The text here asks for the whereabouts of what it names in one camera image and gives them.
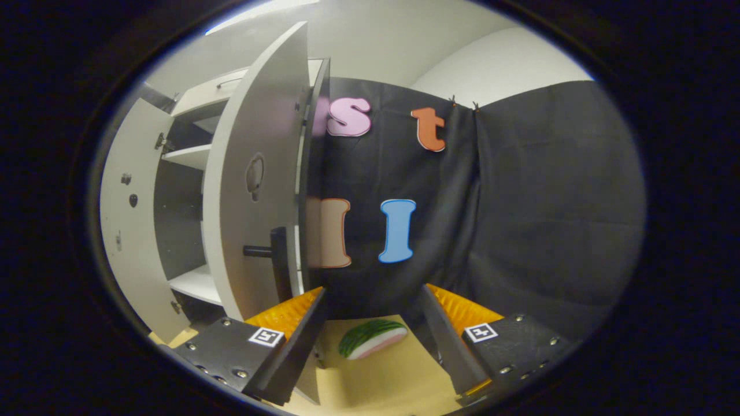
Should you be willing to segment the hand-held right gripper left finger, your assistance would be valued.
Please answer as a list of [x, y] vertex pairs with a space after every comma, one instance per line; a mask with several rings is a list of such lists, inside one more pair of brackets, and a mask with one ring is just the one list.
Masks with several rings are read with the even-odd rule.
[[282, 406], [311, 357], [327, 318], [327, 294], [317, 287], [239, 320], [217, 314], [175, 346], [156, 342], [186, 371], [233, 395]]

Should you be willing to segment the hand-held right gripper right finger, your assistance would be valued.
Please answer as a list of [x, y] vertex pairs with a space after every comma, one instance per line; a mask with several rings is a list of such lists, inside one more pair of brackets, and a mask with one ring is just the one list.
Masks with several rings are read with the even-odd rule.
[[426, 284], [423, 313], [457, 401], [502, 400], [542, 378], [572, 352], [573, 343], [529, 314], [495, 313]]

